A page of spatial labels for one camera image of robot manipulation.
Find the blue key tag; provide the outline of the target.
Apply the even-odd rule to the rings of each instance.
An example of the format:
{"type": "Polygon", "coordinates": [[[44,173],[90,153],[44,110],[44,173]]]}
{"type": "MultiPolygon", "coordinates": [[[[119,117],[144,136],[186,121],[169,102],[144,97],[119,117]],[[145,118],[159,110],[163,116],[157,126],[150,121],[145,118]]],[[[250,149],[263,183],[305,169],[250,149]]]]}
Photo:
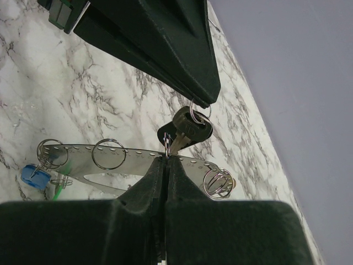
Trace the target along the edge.
{"type": "Polygon", "coordinates": [[[21,180],[38,190],[44,190],[49,183],[51,175],[34,164],[28,164],[22,169],[21,180]]]}

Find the green key tag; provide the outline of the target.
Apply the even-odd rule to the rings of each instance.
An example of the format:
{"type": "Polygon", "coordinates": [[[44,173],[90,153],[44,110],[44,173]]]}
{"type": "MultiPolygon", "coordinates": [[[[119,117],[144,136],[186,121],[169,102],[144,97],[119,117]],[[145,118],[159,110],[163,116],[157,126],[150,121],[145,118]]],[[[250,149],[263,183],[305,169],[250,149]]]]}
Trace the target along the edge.
{"type": "Polygon", "coordinates": [[[66,165],[61,172],[57,173],[56,178],[52,178],[50,180],[50,183],[55,186],[55,192],[52,198],[53,201],[56,201],[59,198],[61,192],[67,186],[72,185],[73,181],[69,179],[70,171],[71,171],[71,163],[69,162],[68,165],[66,165]]]}

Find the black headed silver key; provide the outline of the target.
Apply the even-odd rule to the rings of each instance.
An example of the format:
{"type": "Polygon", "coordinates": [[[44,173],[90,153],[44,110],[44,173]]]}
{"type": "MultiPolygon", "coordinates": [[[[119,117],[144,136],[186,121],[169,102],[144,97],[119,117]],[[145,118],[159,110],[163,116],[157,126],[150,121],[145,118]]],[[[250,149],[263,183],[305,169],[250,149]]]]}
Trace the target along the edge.
{"type": "Polygon", "coordinates": [[[207,140],[213,133],[212,123],[203,118],[201,124],[196,123],[187,106],[180,108],[172,120],[176,128],[176,137],[170,147],[170,154],[177,155],[187,146],[207,140]]]}

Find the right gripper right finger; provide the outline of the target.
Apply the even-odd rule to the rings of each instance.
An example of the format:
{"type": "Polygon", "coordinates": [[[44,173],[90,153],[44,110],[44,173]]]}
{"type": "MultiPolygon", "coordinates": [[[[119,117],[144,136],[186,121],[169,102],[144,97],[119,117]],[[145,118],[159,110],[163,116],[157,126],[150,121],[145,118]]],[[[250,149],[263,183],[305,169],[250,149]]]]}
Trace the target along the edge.
{"type": "Polygon", "coordinates": [[[168,161],[168,264],[313,264],[298,215],[272,200],[214,201],[168,161]]]}

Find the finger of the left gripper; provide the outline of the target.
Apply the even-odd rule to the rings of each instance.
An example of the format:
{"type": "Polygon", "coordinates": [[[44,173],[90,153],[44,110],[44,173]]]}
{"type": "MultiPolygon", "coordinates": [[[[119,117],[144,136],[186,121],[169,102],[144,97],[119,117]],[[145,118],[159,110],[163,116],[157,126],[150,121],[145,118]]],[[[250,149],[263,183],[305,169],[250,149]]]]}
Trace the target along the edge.
{"type": "Polygon", "coordinates": [[[207,108],[221,89],[206,1],[40,1],[65,33],[207,108]]]}

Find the large grey metal keyring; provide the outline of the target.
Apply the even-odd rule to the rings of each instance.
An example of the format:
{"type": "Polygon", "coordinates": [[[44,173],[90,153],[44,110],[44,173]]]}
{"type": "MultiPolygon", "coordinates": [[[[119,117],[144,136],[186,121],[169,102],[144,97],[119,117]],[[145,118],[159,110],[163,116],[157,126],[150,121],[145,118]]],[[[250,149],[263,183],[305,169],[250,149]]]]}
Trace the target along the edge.
{"type": "MultiPolygon", "coordinates": [[[[123,185],[125,177],[144,176],[153,160],[162,156],[162,152],[128,149],[107,141],[70,145],[46,139],[37,147],[37,157],[43,167],[114,195],[128,189],[123,185]]],[[[236,187],[231,173],[212,162],[185,156],[177,159],[194,184],[214,200],[229,198],[236,187]]]]}

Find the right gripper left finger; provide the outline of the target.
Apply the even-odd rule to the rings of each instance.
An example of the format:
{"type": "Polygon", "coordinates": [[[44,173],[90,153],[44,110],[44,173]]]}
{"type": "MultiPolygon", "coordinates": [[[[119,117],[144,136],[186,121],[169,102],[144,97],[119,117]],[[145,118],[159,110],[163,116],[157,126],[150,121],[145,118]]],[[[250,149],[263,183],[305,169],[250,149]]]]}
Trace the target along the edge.
{"type": "Polygon", "coordinates": [[[1,205],[2,264],[157,264],[165,159],[116,199],[1,205]]]}

